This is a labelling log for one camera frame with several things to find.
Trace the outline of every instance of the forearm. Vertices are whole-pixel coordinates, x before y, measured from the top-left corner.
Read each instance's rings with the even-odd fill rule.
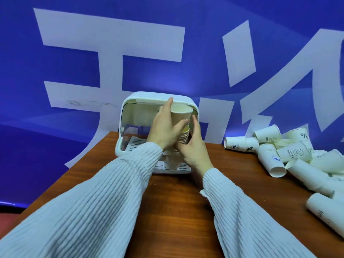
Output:
[[[0,241],[1,257],[123,257],[162,154],[146,143],[51,200]]]
[[[201,193],[214,210],[214,224],[226,258],[315,257],[217,169],[205,173],[203,187]]]

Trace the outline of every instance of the sweater sleeve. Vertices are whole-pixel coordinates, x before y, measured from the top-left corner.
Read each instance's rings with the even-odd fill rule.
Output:
[[[144,143],[46,203],[0,241],[0,257],[124,257],[161,148]]]
[[[219,170],[208,170],[201,194],[214,210],[214,224],[226,258],[315,258],[288,230]]]

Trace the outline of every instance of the tabletop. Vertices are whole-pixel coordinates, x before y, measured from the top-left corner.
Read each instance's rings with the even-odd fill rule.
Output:
[[[117,139],[118,133],[110,132],[31,204],[12,228],[115,159]],[[318,258],[343,257],[343,239],[307,211],[305,203],[312,192],[297,179],[290,174],[283,178],[269,176],[254,154],[225,150],[219,144],[206,146],[213,165]],[[153,174],[142,198],[126,257],[224,257],[213,219],[209,202],[200,195],[190,174]]]

